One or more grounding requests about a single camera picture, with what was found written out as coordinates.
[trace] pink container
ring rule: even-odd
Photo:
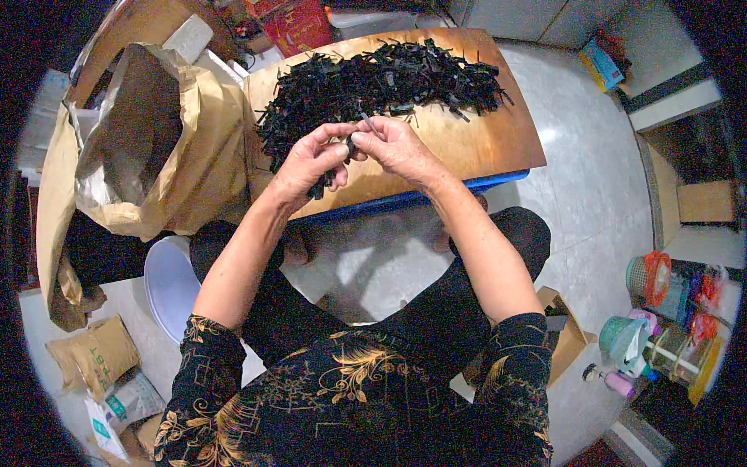
[[[624,398],[631,398],[635,394],[633,384],[618,373],[608,373],[604,377],[604,383],[615,389]]]
[[[651,326],[651,335],[661,334],[661,326],[656,323],[657,319],[654,313],[634,308],[627,314],[627,317],[631,320],[639,320],[641,318],[648,320],[648,324]]]

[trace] sleeve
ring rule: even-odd
[[[190,446],[214,439],[214,417],[241,387],[247,356],[233,331],[197,315],[187,321],[180,350],[182,366],[154,444],[157,466],[197,455]]]
[[[546,335],[539,313],[513,316],[492,330],[472,382],[474,402],[457,413],[469,465],[550,465]]]

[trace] forearm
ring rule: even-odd
[[[197,295],[193,313],[235,330],[247,318],[267,261],[282,235],[291,211],[262,194],[210,268]]]
[[[425,192],[459,249],[483,311],[494,322],[539,312],[524,260],[455,176],[441,174]]]

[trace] black pants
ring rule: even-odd
[[[504,209],[490,218],[517,249],[534,281],[550,255],[547,224],[537,214],[520,207]],[[190,259],[200,282],[235,229],[225,222],[213,222],[195,235]],[[449,244],[456,258],[444,275],[399,312],[368,327],[405,339],[418,359],[437,363],[433,371],[439,374],[434,377],[447,379],[456,376],[490,337],[489,322],[477,302],[459,251],[452,240]],[[347,328],[288,282],[279,269],[282,262],[281,242],[270,257],[241,329],[244,341],[267,368],[289,353]]]

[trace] woman's right hand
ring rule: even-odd
[[[409,124],[388,117],[371,117],[376,130],[384,137],[380,140],[370,126],[361,121],[351,138],[362,152],[381,164],[384,171],[396,173],[418,190],[430,192],[445,179],[456,177],[433,155]]]

